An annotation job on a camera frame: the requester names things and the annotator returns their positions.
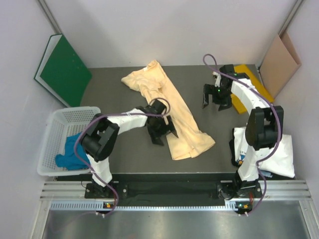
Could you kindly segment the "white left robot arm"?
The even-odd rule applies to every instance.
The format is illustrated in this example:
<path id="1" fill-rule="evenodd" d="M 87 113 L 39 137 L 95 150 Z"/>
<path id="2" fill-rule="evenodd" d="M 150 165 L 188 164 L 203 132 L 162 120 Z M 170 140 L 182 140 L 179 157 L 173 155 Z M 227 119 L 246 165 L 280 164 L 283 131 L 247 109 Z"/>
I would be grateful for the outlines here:
<path id="1" fill-rule="evenodd" d="M 177 131 L 169 115 L 170 103 L 164 98 L 155 98 L 145 107 L 136 107 L 120 114 L 96 114 L 87 128 L 79 135 L 74 149 L 80 144 L 86 153 L 92 172 L 92 184 L 101 197 L 109 197 L 113 191 L 110 183 L 109 156 L 111 155 L 118 135 L 134 128 L 146 127 L 151 141 L 163 146 L 162 137 Z"/>

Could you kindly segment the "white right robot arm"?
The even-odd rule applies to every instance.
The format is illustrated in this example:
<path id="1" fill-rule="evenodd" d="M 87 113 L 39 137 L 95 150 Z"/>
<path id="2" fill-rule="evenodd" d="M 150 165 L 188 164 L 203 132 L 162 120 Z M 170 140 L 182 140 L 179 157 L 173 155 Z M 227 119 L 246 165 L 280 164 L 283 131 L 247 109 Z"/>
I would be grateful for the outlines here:
<path id="1" fill-rule="evenodd" d="M 215 83 L 203 87 L 202 107 L 209 102 L 219 106 L 219 111 L 232 106 L 231 95 L 235 95 L 249 114 L 245 129 L 248 143 L 246 156 L 235 173 L 233 192 L 238 197 L 246 196 L 257 186 L 259 163 L 270 158 L 282 139 L 284 110 L 272 105 L 252 85 L 245 73 L 235 72 L 233 65 L 224 65 L 213 72 Z"/>

